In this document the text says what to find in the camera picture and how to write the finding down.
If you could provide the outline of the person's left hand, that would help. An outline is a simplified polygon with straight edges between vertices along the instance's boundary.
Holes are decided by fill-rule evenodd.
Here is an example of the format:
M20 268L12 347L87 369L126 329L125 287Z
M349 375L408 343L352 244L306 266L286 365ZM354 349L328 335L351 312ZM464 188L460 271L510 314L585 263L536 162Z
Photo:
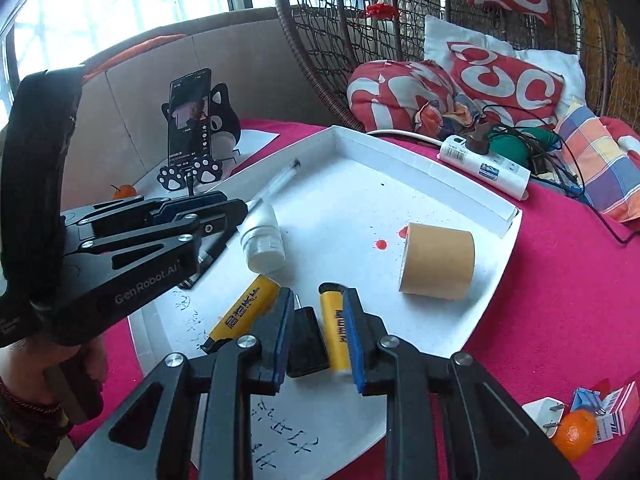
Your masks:
M25 338L1 350L1 437L20 450L54 448L74 424L55 397L46 371L73 358L91 379L106 381L107 358L101 336L63 347L46 336Z

